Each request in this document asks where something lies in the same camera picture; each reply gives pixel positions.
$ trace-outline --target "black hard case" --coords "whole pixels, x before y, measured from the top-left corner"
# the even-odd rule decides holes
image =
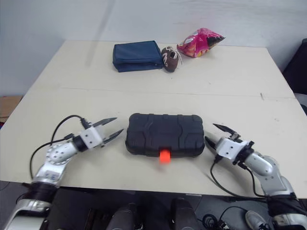
[[[133,114],[126,139],[132,154],[158,157],[171,151],[171,157],[196,157],[205,148],[202,119],[197,115]]]

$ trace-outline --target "wire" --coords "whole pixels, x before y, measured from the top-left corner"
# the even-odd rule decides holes
[[[19,199],[20,199],[24,194],[26,194],[26,193],[22,193],[19,197],[17,197],[17,199],[16,199],[16,201],[15,201],[16,204],[18,203]]]
[[[263,202],[263,203],[266,203],[266,201],[264,200],[261,200],[259,198],[251,198],[251,197],[248,197],[248,196],[243,196],[243,195],[238,195],[238,194],[235,194],[233,192],[230,192],[229,190],[227,190],[226,188],[224,188],[218,181],[217,179],[215,178],[215,176],[213,175],[213,167],[215,166],[216,162],[214,162],[210,168],[210,174],[211,174],[211,177],[212,179],[214,180],[214,182],[217,184],[218,187],[220,187],[220,189],[224,190],[225,192],[227,192],[228,194],[230,195],[233,195],[233,196],[236,196],[236,197],[240,197],[240,198],[244,198],[244,199],[248,199],[248,200],[254,200],[254,201],[258,201],[258,202]]]
[[[255,177],[252,173],[252,171],[249,169],[249,168],[246,168],[246,170],[249,172],[250,176],[251,176],[251,179],[253,181],[253,191],[254,191],[254,194],[255,196],[258,196],[258,197],[262,197],[262,198],[266,198],[267,196],[266,195],[260,195],[256,192],[256,185],[255,185]]]
[[[228,207],[228,208],[226,208],[225,210],[224,210],[224,212],[222,212],[222,214],[221,214],[221,216],[220,216],[220,219],[219,220],[221,220],[222,219],[222,217],[223,217],[223,215],[224,215],[224,213],[228,210],[228,209],[230,209],[230,208],[232,208],[232,207],[236,207],[236,208],[239,208],[239,209],[241,209],[241,210],[243,210],[243,211],[246,211],[247,212],[247,210],[245,209],[245,208],[242,208],[242,207],[239,207],[239,206],[230,206],[230,207]]]
[[[53,131],[52,138],[51,138],[51,143],[53,142],[54,137],[55,137],[56,132],[57,132],[57,130],[59,129],[59,127],[60,127],[65,121],[67,121],[68,119],[73,118],[73,117],[77,117],[77,118],[79,118],[79,119],[82,119],[82,117],[79,116],[79,115],[70,115],[70,116],[64,118],[64,119],[57,125],[56,129]]]
[[[202,218],[202,224],[203,224],[203,226],[204,226],[206,229],[208,229],[208,230],[222,230],[222,229],[224,229],[223,224],[225,225],[225,223],[222,221],[222,217],[223,217],[224,213],[225,213],[227,210],[229,210],[230,208],[233,208],[233,207],[239,208],[239,209],[241,209],[241,210],[247,212],[247,210],[246,210],[245,208],[242,208],[242,207],[239,207],[239,206],[230,206],[230,207],[226,208],[226,209],[222,212],[222,214],[221,214],[219,220],[217,220],[217,218],[216,218],[214,215],[212,215],[212,214],[206,214],[206,215],[204,215],[203,218]]]
[[[30,164],[29,164],[29,168],[30,168],[30,176],[31,176],[31,179],[33,179],[33,173],[32,173],[32,160],[33,160],[33,157],[34,155],[37,153],[37,151],[39,151],[41,148],[47,146],[47,145],[52,145],[53,143],[57,143],[57,142],[61,142],[61,141],[64,141],[66,140],[67,138],[63,138],[63,139],[60,139],[60,140],[54,140],[54,141],[50,141],[46,144],[43,144],[41,145],[40,147],[38,147],[31,155],[31,158],[30,158]]]
[[[248,200],[254,200],[254,201],[258,201],[258,202],[263,202],[263,203],[267,203],[266,200],[263,200],[263,199],[260,199],[260,198],[251,198],[251,197],[248,197],[248,196],[242,196],[242,195],[238,195],[238,194],[235,194],[233,192],[230,192],[229,190],[227,190],[226,188],[224,188],[215,178],[215,176],[213,175],[213,167],[215,166],[216,162],[213,162],[211,168],[210,168],[210,174],[211,174],[211,177],[213,178],[214,182],[217,184],[218,187],[220,187],[222,190],[224,190],[225,192],[227,192],[228,194],[230,195],[233,195],[233,196],[236,196],[236,197],[239,197],[239,198],[244,198],[244,199],[248,199]],[[254,175],[252,174],[251,170],[249,168],[246,168],[246,170],[251,174],[252,176],[252,180],[253,180],[253,190],[254,190],[254,194],[256,196],[259,196],[261,198],[270,198],[272,199],[273,201],[276,201],[276,202],[279,202],[279,203],[282,203],[284,205],[287,205],[288,207],[298,211],[299,213],[302,213],[304,215],[307,215],[307,212],[305,210],[303,210],[302,208],[299,208],[299,207],[296,207],[296,206],[293,206],[291,204],[288,204],[287,202],[281,200],[281,199],[276,199],[276,198],[272,198],[272,197],[269,197],[269,196],[265,196],[265,195],[259,195],[257,192],[256,192],[256,188],[255,188],[255,178],[254,178]]]
[[[9,182],[5,185],[4,188],[0,189],[0,192],[1,192],[2,190],[6,189],[6,187],[9,186],[10,183],[11,183],[11,182],[9,181]]]

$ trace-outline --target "navy blue pouch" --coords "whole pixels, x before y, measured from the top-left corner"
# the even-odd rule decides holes
[[[161,51],[155,41],[116,44],[113,65],[119,72],[161,69]]]

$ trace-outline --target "chip bag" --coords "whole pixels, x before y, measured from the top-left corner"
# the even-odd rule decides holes
[[[223,39],[223,36],[207,28],[200,28],[177,45],[177,50],[187,56],[198,58]]]

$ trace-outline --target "white table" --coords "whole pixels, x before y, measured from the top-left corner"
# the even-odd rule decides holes
[[[133,113],[196,114],[207,135],[226,133],[212,123],[236,130],[274,157],[296,194],[307,198],[307,117],[267,49],[216,46],[200,58],[183,57],[174,73],[163,69],[118,73],[112,65],[113,42],[66,41],[0,131],[0,179],[30,182],[29,158],[64,117],[95,122],[117,116],[106,132],[127,128]],[[65,123],[57,137],[78,133],[77,119]],[[196,158],[131,155],[126,132],[103,149],[73,158],[63,186],[226,195],[209,177],[214,156],[205,148]],[[34,171],[45,151],[34,159]],[[253,196],[250,175],[229,161],[214,173],[229,190]]]

